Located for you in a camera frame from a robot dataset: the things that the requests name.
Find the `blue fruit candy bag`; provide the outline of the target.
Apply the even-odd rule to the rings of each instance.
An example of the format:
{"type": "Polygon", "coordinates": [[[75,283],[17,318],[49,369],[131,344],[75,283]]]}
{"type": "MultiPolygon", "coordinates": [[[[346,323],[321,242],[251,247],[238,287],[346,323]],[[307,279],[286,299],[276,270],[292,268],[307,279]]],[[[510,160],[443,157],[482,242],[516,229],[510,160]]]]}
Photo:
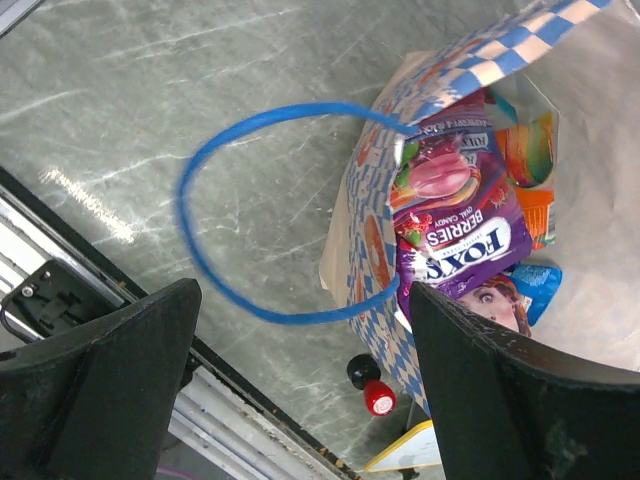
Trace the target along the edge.
{"type": "Polygon", "coordinates": [[[509,267],[506,275],[517,290],[528,324],[535,326],[562,283],[562,270],[554,266],[519,263],[509,267]]]}

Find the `blue checkered paper bag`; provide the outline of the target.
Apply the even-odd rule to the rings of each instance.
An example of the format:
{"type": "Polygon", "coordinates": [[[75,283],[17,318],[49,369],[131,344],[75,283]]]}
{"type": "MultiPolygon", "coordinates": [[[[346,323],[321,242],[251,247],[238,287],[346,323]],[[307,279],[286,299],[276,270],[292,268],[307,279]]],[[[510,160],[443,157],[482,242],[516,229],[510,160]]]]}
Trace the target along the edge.
{"type": "Polygon", "coordinates": [[[462,299],[550,346],[639,366],[639,14],[631,1],[538,4],[438,52],[409,54],[371,108],[293,105],[239,122],[187,163],[176,198],[194,262],[278,324],[348,320],[419,405],[412,286],[462,299]],[[318,115],[366,123],[321,257],[332,311],[282,314],[226,285],[188,211],[222,145],[318,115]]]}

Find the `purple Fox's candy bag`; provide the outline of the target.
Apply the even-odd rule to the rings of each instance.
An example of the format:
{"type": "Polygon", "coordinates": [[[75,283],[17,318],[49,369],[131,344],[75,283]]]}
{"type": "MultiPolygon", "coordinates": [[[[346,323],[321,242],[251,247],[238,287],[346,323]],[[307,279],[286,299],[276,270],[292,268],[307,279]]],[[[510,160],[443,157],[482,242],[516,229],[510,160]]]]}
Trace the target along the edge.
{"type": "Polygon", "coordinates": [[[523,260],[533,246],[484,90],[419,128],[404,144],[391,189],[404,315],[414,283],[458,299],[523,260]]]}

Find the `orange snack box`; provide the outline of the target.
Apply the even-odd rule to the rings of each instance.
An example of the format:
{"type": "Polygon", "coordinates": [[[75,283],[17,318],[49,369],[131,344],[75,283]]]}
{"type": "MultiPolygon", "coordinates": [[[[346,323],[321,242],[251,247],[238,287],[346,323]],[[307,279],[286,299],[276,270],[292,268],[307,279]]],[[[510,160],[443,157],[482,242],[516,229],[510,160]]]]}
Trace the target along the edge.
{"type": "Polygon", "coordinates": [[[554,172],[557,122],[547,111],[528,124],[497,130],[496,139],[506,161],[507,174],[524,213],[533,250],[555,241],[554,172]]]}

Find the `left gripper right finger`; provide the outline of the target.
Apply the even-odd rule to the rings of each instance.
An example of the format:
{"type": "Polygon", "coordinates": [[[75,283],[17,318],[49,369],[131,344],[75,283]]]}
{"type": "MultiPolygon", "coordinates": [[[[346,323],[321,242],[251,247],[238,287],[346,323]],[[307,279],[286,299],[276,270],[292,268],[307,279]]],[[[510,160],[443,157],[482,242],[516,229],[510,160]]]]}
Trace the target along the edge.
{"type": "Polygon", "coordinates": [[[639,376],[561,352],[416,284],[410,314],[449,479],[635,479],[639,376]]]}

